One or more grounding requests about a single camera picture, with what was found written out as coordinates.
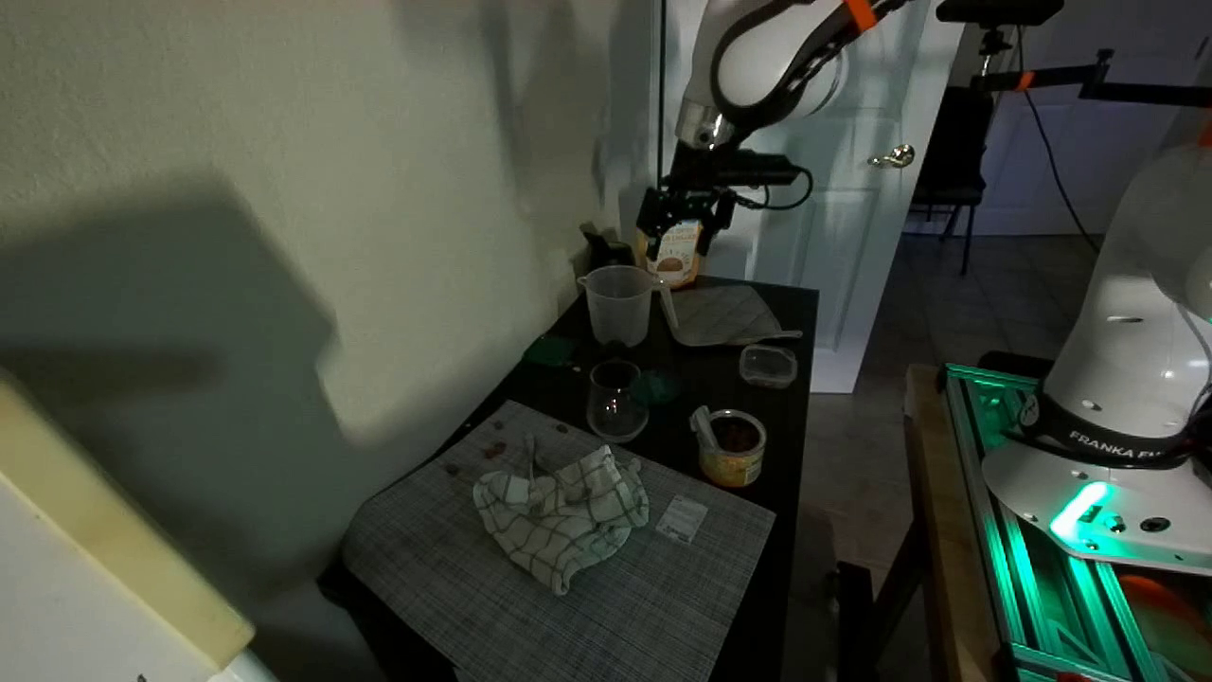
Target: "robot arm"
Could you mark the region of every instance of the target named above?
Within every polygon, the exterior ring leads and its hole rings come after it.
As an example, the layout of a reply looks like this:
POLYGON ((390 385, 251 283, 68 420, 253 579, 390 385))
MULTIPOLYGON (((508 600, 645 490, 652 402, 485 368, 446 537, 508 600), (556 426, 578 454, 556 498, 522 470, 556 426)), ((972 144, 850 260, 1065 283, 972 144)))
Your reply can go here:
POLYGON ((698 250, 744 206, 735 186, 790 186, 804 167, 744 153, 753 128, 788 118, 804 87, 900 0, 706 0, 676 115, 670 173, 645 195, 639 231, 655 243, 682 221, 698 250))

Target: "checkered cloth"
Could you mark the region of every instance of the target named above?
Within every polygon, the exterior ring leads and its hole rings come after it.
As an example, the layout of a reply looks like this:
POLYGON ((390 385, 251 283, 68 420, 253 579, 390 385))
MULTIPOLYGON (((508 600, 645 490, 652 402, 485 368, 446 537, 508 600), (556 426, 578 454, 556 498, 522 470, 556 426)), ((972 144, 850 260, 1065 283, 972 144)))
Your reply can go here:
POLYGON ((493 470, 564 470, 597 441, 501 407, 435 464, 372 498, 343 565, 464 682, 705 682, 763 551, 771 513, 645 459, 652 518, 556 600, 512 565, 469 499, 493 470))
POLYGON ((537 585, 568 595, 574 571, 609 560, 648 522, 639 459, 617 470, 609 449, 581 454, 554 476, 493 470, 473 503, 501 551, 537 585))

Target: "white wall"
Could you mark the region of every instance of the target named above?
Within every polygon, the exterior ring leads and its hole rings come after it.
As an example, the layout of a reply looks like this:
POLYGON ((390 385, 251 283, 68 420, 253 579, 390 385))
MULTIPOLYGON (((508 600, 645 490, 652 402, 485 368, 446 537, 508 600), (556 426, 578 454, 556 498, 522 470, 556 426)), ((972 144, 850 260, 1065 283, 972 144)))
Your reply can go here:
MULTIPOLYGON (((1113 51, 1113 84, 1204 84, 1212 63, 1212 3, 1204 0, 1069 0, 1046 25, 1026 29, 1026 68, 1091 63, 1113 51)), ((949 84, 978 72, 982 29, 965 29, 949 84)), ((1091 231, 1107 231, 1131 172, 1151 161, 1174 128, 1174 106, 1086 103, 1074 87, 1035 90, 1057 149, 1060 177, 1091 231)), ((989 128, 983 206, 978 234, 1074 234, 1046 149, 1022 95, 1004 95, 989 128)))
POLYGON ((645 0, 0 3, 0 363, 285 678, 357 678, 314 569, 624 212, 648 39, 645 0))

